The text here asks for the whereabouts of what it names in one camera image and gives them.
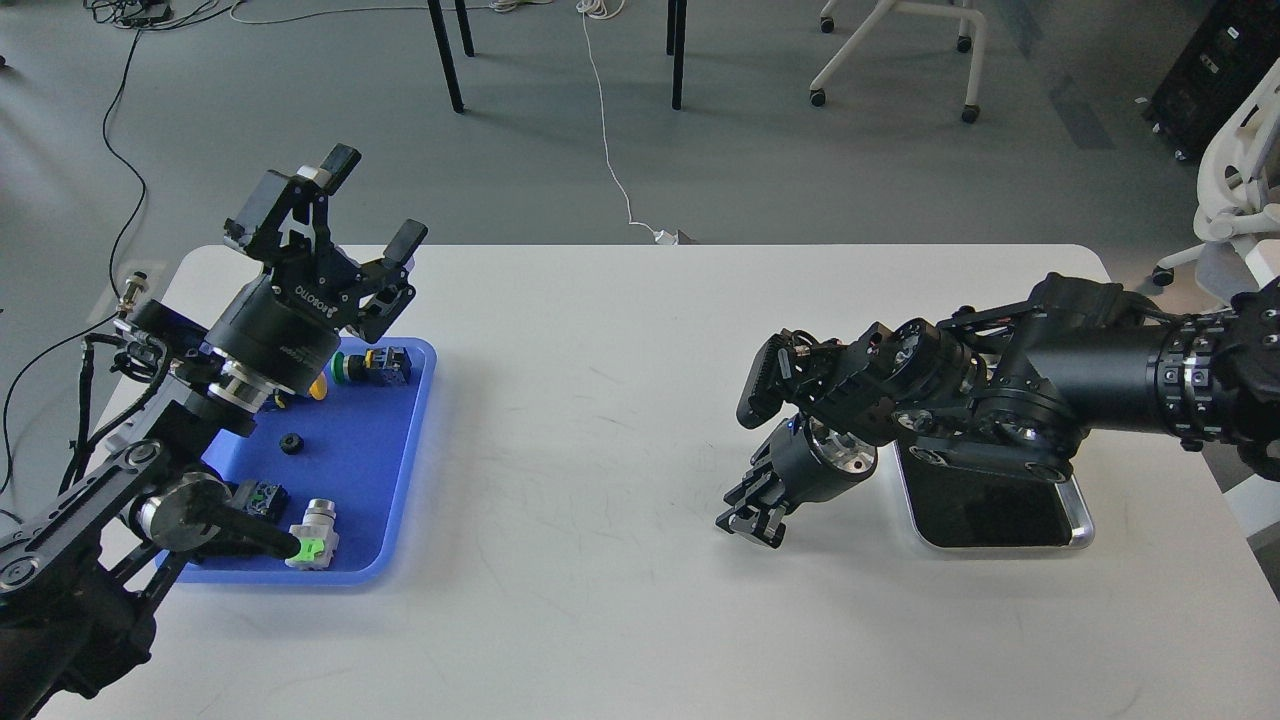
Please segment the blue tray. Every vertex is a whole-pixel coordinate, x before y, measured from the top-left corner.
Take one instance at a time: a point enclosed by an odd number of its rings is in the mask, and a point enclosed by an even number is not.
[[[302,521],[314,497],[337,503],[338,551],[326,570],[296,570],[273,557],[210,557],[189,564],[186,583],[261,583],[282,585],[356,585],[376,577],[396,550],[404,495],[421,436],[428,391],[435,372],[435,348],[416,338],[384,337],[370,346],[343,338],[339,350],[364,354],[370,347],[408,351],[407,386],[339,386],[325,368],[329,395],[320,402],[298,401],[285,410],[264,410],[247,438],[223,432],[205,461],[224,480],[279,483],[289,492],[280,529]],[[287,433],[302,436],[297,455],[280,451]]]

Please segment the white chair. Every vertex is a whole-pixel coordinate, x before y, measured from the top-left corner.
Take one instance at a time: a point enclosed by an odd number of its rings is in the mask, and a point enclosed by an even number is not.
[[[831,14],[836,8],[836,3],[838,0],[828,0],[827,5],[822,9],[819,17],[822,32],[831,32],[836,28],[836,22]],[[849,58],[849,54],[858,47],[863,38],[870,33],[872,28],[884,19],[884,15],[897,12],[913,15],[959,18],[960,37],[956,40],[956,50],[960,53],[973,50],[973,58],[969,61],[969,90],[965,94],[964,111],[961,111],[960,118],[966,123],[975,122],[980,113],[980,108],[978,108],[978,85],[982,82],[982,63],[987,55],[987,18],[978,10],[974,10],[972,4],[973,0],[947,0],[946,5],[911,3],[908,0],[876,0],[872,14],[863,20],[863,24],[858,26],[858,29],[845,41],[845,45],[827,63],[827,67],[809,83],[809,101],[815,108],[827,104],[827,92],[822,86],[831,79],[831,76],[844,64],[845,59]]]
[[[1162,258],[1151,279],[1174,282],[1174,269],[1196,263],[1196,282],[1228,301],[1238,292],[1266,284],[1265,263],[1244,263],[1267,238],[1280,238],[1280,61],[1213,136],[1196,178],[1193,227],[1201,243]]]

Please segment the robotic arm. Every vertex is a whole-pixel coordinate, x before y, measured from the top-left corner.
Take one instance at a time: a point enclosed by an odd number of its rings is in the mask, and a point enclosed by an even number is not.
[[[876,469],[897,441],[919,460],[1030,483],[1062,483],[1092,428],[1167,433],[1189,451],[1235,445],[1280,480],[1280,281],[1231,309],[1171,316],[1115,283],[1051,273],[1030,297],[961,307],[933,325],[877,323],[858,341],[771,337],[737,420],[782,421],[724,496],[716,524],[778,547],[783,516]]]
[[[93,697],[146,662],[156,607],[219,529],[275,557],[297,555],[297,538],[225,505],[230,493],[201,456],[223,429],[248,436],[276,389],[305,391],[337,350],[339,328],[374,342],[412,299],[408,263],[426,236],[421,223],[406,220],[384,256],[365,264],[329,240],[328,200],[358,160],[339,145],[319,169],[268,172],[224,238],[262,272],[212,328],[155,301],[136,305],[145,286],[136,275],[116,333],[87,338],[87,351],[91,342],[120,348],[125,374],[146,375],[147,388],[92,437],[82,434],[58,498],[0,536],[0,719],[28,717],[58,691]],[[282,231],[291,218],[294,227]],[[109,457],[86,474],[100,441]],[[101,533],[114,519],[140,544],[108,569]],[[125,589],[160,551],[169,555],[146,587]]]

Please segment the black cable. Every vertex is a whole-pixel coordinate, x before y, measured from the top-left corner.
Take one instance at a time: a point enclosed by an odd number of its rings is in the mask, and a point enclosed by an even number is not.
[[[97,22],[97,19],[99,19],[97,18],[97,9],[108,6],[108,5],[111,5],[111,4],[113,3],[109,3],[109,1],[95,1],[95,3],[90,4],[88,0],[84,0],[84,8],[90,9],[90,10],[93,10],[93,13],[95,13],[95,17],[93,17],[95,22]],[[108,151],[110,151],[111,155],[114,155],[116,160],[124,163],[124,165],[128,167],[129,170],[133,172],[133,176],[137,177],[138,182],[142,184],[142,192],[138,195],[138,202],[133,206],[133,211],[129,214],[129,219],[125,220],[124,225],[120,228],[120,232],[116,233],[115,242],[111,243],[111,252],[110,252],[110,256],[108,258],[108,263],[106,263],[106,274],[108,274],[108,279],[111,283],[111,292],[114,292],[116,296],[120,295],[120,291],[119,291],[119,287],[116,287],[116,284],[115,284],[115,254],[116,254],[116,251],[120,247],[120,240],[124,237],[124,233],[129,229],[129,225],[133,224],[134,218],[137,218],[138,211],[142,209],[142,202],[147,197],[147,182],[142,178],[142,173],[140,173],[137,168],[134,168],[128,160],[125,160],[119,152],[115,151],[115,147],[111,146],[111,141],[108,137],[106,126],[108,126],[108,122],[111,118],[111,113],[119,106],[120,97],[124,95],[124,87],[125,87],[125,85],[128,83],[128,79],[129,79],[129,68],[133,65],[133,55],[134,55],[134,53],[138,49],[138,40],[141,40],[141,38],[142,38],[142,32],[141,31],[138,31],[138,32],[136,32],[133,35],[133,44],[129,46],[129,56],[124,61],[124,72],[120,76],[120,86],[115,90],[115,96],[111,99],[111,104],[108,105],[106,113],[102,113],[102,142],[106,145]],[[4,397],[4,409],[0,410],[0,434],[4,436],[4,454],[5,454],[5,475],[4,475],[4,480],[0,482],[0,493],[4,493],[4,491],[9,489],[9,484],[13,483],[13,460],[14,460],[14,457],[13,457],[13,445],[9,441],[9,404],[13,400],[13,392],[18,387],[18,382],[23,378],[23,375],[27,374],[27,370],[29,370],[32,368],[32,365],[35,365],[41,359],[44,359],[45,355],[49,355],[54,350],[58,350],[59,347],[67,345],[68,342],[72,342],[73,340],[79,338],[81,336],[84,336],[87,333],[91,333],[91,332],[96,331],[97,328],[100,328],[104,324],[106,324],[114,316],[115,316],[115,314],[113,313],[111,315],[108,315],[106,318],[102,318],[101,322],[93,323],[92,325],[90,325],[88,328],[86,328],[83,331],[81,331],[81,332],[78,332],[78,333],[76,333],[73,336],[68,336],[68,337],[65,337],[65,338],[55,342],[54,345],[50,345],[49,347],[46,347],[45,350],[42,350],[38,355],[36,355],[29,361],[27,361],[27,364],[23,365],[20,370],[18,370],[18,374],[14,375],[13,382],[9,383],[9,389],[5,392],[5,397]],[[6,511],[5,515],[13,515],[13,514],[10,514],[10,512]]]
[[[124,340],[114,334],[88,333],[81,340],[81,343],[83,350],[81,351],[79,374],[79,421],[76,427],[76,445],[72,448],[72,459],[67,464],[67,470],[63,473],[63,482],[58,488],[59,495],[67,492],[73,483],[84,477],[90,454],[93,451],[88,443],[90,401],[93,389],[93,345],[102,343],[120,347],[124,345]]]
[[[27,364],[23,365],[20,370],[18,370],[18,374],[14,375],[13,382],[9,383],[9,391],[5,392],[5,396],[4,396],[4,410],[0,410],[0,433],[4,434],[4,456],[5,456],[5,473],[4,473],[4,482],[0,482],[0,493],[3,493],[5,489],[8,489],[9,484],[13,482],[13,446],[9,443],[9,404],[13,400],[13,391],[18,387],[18,380],[20,380],[22,377],[27,374],[27,370],[29,370],[31,366],[35,365],[36,363],[38,363],[45,355],[49,355],[54,350],[58,350],[59,347],[67,345],[68,342],[70,342],[70,341],[73,341],[73,340],[83,336],[86,333],[91,333],[91,332],[96,331],[97,328],[105,325],[114,316],[115,316],[115,314],[113,313],[111,315],[108,315],[106,318],[102,318],[101,322],[95,323],[93,325],[90,325],[88,328],[86,328],[86,329],[83,329],[83,331],[81,331],[81,332],[78,332],[78,333],[76,333],[73,336],[65,337],[65,338],[55,342],[54,345],[50,345],[44,351],[41,351],[40,355],[36,355],[35,357],[32,357],[31,360],[28,360]],[[17,516],[13,515],[12,512],[6,511],[5,515],[9,515],[9,516],[13,516],[13,518],[17,519]]]
[[[173,351],[169,350],[168,343],[159,340],[152,340],[152,343],[160,348],[160,363],[156,365],[156,372],[155,375],[151,377],[151,382],[147,383],[146,389],[142,391],[142,395],[140,395],[132,405],[113,418],[110,423],[99,428],[97,432],[88,438],[88,443],[84,446],[86,454],[93,452],[93,448],[97,447],[97,443],[102,442],[102,438],[111,434],[115,428],[123,425],[124,421],[136,415],[138,410],[142,410],[142,406],[150,402],[151,398],[155,397],[156,392],[159,392],[160,383],[163,383],[165,377],[169,374],[169,363],[173,360]]]
[[[142,40],[141,29],[133,33],[133,45],[129,46],[129,56],[124,60],[124,73],[120,76],[120,87],[115,90],[115,97],[113,97],[111,104],[108,105],[106,113],[102,113],[102,142],[106,145],[108,151],[110,151],[116,160],[124,163],[124,167],[129,168],[133,177],[138,178],[138,183],[142,184],[142,192],[138,195],[138,202],[133,206],[133,211],[129,213],[129,219],[124,222],[120,232],[116,233],[115,242],[111,243],[111,254],[106,260],[106,275],[111,282],[111,292],[114,292],[116,297],[120,295],[120,288],[115,284],[115,252],[120,249],[120,240],[124,238],[124,233],[129,229],[129,225],[133,224],[134,218],[138,217],[138,211],[142,209],[142,204],[147,199],[147,181],[142,178],[142,173],[133,167],[133,163],[125,160],[124,156],[116,152],[115,147],[111,146],[111,140],[106,135],[106,124],[111,118],[111,113],[119,106],[120,97],[124,95],[124,86],[129,81],[129,68],[133,65],[133,53],[138,49],[138,40]]]

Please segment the table leg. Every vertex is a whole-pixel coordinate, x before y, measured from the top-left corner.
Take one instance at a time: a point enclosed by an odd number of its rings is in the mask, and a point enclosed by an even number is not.
[[[676,0],[667,0],[667,55],[676,54]]]
[[[449,86],[449,101],[453,111],[462,111],[462,91],[458,90],[458,73],[453,68],[453,51],[449,49],[449,36],[444,32],[444,13],[440,10],[440,0],[426,0],[428,12],[431,13],[431,29],[435,31],[435,45],[440,49],[440,65],[444,68],[444,82]]]
[[[673,1],[676,4],[676,23],[673,33],[676,46],[676,68],[671,81],[671,109],[678,110],[685,91],[685,9],[689,6],[689,0]]]
[[[467,19],[467,3],[466,0],[453,0],[453,6],[458,12],[458,29],[462,31],[462,53],[467,58],[475,58],[476,49],[471,45],[471,20]]]

